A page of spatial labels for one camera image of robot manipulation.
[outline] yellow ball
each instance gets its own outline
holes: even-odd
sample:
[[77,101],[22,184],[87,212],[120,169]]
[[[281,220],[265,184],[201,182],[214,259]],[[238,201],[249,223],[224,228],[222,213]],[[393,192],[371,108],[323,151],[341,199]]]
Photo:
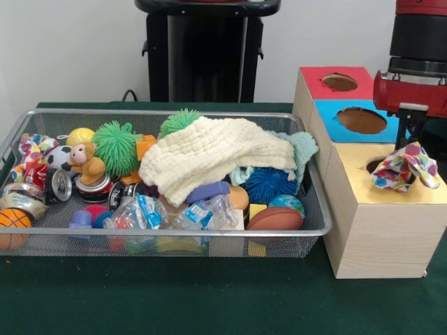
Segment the yellow ball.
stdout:
[[70,133],[67,137],[67,145],[74,147],[78,143],[91,142],[95,132],[88,128],[78,128]]

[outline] cream towel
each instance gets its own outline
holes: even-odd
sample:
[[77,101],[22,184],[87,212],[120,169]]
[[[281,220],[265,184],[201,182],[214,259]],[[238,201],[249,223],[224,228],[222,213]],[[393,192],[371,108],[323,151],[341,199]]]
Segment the cream towel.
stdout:
[[140,177],[175,207],[198,186],[222,180],[237,166],[296,169],[293,146],[246,119],[200,117],[146,152]]

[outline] green spiky ball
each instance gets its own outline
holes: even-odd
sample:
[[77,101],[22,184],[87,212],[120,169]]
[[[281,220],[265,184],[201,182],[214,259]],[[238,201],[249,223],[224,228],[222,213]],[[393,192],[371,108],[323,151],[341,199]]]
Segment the green spiky ball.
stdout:
[[197,110],[188,110],[185,108],[184,110],[180,110],[180,112],[170,115],[160,127],[160,136],[165,137],[169,134],[175,133],[176,131],[180,131],[185,129],[187,126],[192,124],[195,120],[200,117],[200,114]]
[[132,125],[118,121],[105,123],[96,131],[93,142],[95,156],[105,163],[105,171],[111,176],[124,176],[139,167],[135,142],[141,135],[132,133]]

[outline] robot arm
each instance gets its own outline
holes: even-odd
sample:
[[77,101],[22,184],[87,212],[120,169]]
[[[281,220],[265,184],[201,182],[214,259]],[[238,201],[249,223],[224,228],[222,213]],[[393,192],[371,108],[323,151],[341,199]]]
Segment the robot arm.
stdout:
[[447,117],[447,1],[397,0],[390,64],[374,104],[400,119],[396,149],[417,141],[431,117]]

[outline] yellow box top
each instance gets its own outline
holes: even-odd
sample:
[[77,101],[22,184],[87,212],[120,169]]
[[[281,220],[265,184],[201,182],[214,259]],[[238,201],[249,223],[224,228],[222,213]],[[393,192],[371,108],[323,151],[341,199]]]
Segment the yellow box top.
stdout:
[[360,204],[447,204],[447,185],[425,187],[418,179],[406,193],[381,190],[373,185],[366,165],[394,152],[391,144],[335,144],[353,193]]

